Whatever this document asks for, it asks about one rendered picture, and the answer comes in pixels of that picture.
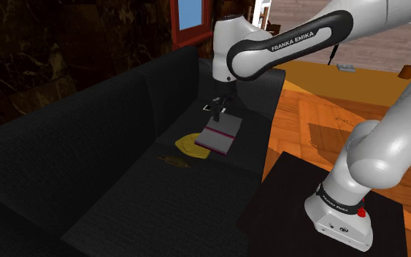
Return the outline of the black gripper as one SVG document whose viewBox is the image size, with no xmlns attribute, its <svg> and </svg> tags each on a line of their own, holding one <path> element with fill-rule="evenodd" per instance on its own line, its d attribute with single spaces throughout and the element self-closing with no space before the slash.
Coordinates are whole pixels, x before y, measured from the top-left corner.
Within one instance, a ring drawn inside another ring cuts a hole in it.
<svg viewBox="0 0 411 257">
<path fill-rule="evenodd" d="M 219 100 L 212 101 L 211 113 L 215 122 L 220 120 L 220 113 L 226 111 L 228 104 L 235 99 L 237 95 L 237 81 L 221 82 L 219 80 L 214 81 L 214 96 L 213 98 L 219 98 L 223 100 L 222 104 Z"/>
</svg>

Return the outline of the grey book with magenta stripe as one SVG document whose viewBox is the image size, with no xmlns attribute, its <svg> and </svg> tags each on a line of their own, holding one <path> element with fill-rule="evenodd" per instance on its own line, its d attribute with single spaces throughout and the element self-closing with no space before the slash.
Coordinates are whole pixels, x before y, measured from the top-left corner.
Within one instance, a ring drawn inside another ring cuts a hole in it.
<svg viewBox="0 0 411 257">
<path fill-rule="evenodd" d="M 210 118 L 203 131 L 195 139 L 194 144 L 226 156 L 237 133 L 242 119 L 221 113 L 219 121 Z"/>
</svg>

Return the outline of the yellow flat plate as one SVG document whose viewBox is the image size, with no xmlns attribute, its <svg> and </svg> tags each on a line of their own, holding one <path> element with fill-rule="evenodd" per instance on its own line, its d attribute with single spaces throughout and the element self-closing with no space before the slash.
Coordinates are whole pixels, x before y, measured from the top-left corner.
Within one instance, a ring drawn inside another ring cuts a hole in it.
<svg viewBox="0 0 411 257">
<path fill-rule="evenodd" d="M 199 133 L 188 134 L 178 139 L 174 144 L 184 154 L 194 158 L 206 159 L 210 150 L 195 144 Z"/>
</svg>

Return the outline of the brown flat leaf-shaped thing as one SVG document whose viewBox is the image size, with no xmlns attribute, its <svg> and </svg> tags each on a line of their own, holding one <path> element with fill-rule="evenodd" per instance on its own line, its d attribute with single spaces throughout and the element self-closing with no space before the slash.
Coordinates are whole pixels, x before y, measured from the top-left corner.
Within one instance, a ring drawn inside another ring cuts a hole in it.
<svg viewBox="0 0 411 257">
<path fill-rule="evenodd" d="M 165 161 L 172 166 L 179 167 L 179 168 L 188 168 L 192 169 L 193 167 L 184 159 L 179 156 L 171 156 L 171 155 L 159 155 L 157 159 Z"/>
</svg>

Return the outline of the red framed window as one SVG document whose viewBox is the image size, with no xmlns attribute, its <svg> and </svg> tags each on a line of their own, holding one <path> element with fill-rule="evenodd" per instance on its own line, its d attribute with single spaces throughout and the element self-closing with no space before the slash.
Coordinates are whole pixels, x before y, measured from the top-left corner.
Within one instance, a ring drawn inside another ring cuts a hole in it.
<svg viewBox="0 0 411 257">
<path fill-rule="evenodd" d="M 212 36 L 212 0 L 170 0 L 172 49 L 197 45 Z"/>
</svg>

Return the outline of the yellow rug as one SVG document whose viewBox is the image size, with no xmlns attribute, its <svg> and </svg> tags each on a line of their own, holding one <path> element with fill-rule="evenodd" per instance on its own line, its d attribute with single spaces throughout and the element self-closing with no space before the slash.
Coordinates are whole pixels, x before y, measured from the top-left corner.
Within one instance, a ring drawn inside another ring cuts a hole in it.
<svg viewBox="0 0 411 257">
<path fill-rule="evenodd" d="M 285 71 L 285 89 L 387 107 L 410 83 L 393 72 L 359 68 L 342 72 L 333 65 L 306 61 L 290 61 L 277 68 Z"/>
</svg>

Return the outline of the black fabric sofa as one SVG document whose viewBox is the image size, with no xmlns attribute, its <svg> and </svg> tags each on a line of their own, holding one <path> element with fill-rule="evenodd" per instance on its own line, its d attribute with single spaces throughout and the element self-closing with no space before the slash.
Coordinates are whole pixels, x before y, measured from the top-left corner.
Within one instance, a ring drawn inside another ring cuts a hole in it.
<svg viewBox="0 0 411 257">
<path fill-rule="evenodd" d="M 165 162 L 210 119 L 212 64 L 183 47 L 0 126 L 0 257 L 247 257 L 285 72 L 240 82 L 227 155 Z"/>
</svg>

